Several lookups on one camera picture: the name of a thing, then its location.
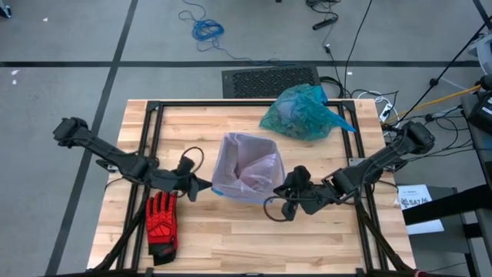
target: white paper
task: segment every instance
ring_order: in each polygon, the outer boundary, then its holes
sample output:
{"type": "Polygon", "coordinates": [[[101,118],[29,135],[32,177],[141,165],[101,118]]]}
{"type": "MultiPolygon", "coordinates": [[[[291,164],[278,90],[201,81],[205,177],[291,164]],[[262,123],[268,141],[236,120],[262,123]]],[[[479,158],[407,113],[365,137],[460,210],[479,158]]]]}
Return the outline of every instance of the white paper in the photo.
{"type": "MultiPolygon", "coordinates": [[[[432,201],[426,185],[399,185],[398,198],[402,210],[432,201]]],[[[444,231],[439,219],[407,226],[408,235],[444,231]]]]}

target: floor mat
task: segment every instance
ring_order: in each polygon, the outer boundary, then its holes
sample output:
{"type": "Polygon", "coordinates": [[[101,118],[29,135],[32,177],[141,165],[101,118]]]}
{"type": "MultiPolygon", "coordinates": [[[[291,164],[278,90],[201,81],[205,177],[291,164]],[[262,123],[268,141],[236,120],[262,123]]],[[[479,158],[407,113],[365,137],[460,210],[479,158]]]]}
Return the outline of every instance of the floor mat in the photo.
{"type": "Polygon", "coordinates": [[[282,66],[222,72],[224,98],[277,98],[295,85],[320,85],[315,66],[282,66]]]}

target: power strip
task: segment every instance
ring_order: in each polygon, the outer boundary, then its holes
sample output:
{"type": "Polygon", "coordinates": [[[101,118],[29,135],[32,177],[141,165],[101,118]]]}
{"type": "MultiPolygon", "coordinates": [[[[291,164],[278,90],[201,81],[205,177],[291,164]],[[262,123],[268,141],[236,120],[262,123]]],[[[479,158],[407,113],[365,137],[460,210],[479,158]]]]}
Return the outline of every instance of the power strip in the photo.
{"type": "Polygon", "coordinates": [[[391,110],[393,109],[393,105],[387,103],[386,106],[384,107],[383,111],[381,114],[379,114],[379,120],[381,122],[385,122],[387,117],[391,114],[391,110]]]}

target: translucent plastic bag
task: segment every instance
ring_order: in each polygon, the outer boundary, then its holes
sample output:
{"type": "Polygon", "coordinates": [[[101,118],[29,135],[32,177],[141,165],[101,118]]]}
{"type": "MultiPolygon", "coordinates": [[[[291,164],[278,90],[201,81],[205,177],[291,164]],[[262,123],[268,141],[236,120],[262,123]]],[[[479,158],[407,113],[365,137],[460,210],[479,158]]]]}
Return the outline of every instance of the translucent plastic bag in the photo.
{"type": "Polygon", "coordinates": [[[212,176],[212,190],[244,202],[263,203],[284,182],[284,166],[274,141],[228,133],[212,176]]]}
{"type": "Polygon", "coordinates": [[[270,106],[260,127],[306,141],[324,139],[338,126],[355,132],[354,127],[324,106],[327,101],[319,85],[288,88],[270,106]]]}

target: red glove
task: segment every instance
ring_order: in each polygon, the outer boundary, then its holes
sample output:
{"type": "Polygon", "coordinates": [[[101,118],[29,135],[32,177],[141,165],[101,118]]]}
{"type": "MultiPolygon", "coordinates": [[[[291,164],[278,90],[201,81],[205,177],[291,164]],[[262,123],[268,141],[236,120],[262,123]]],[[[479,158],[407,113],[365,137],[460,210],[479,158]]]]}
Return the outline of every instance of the red glove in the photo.
{"type": "Polygon", "coordinates": [[[163,265],[176,258],[178,250],[178,220],[175,192],[158,192],[147,200],[148,254],[154,256],[154,265],[163,265]]]}

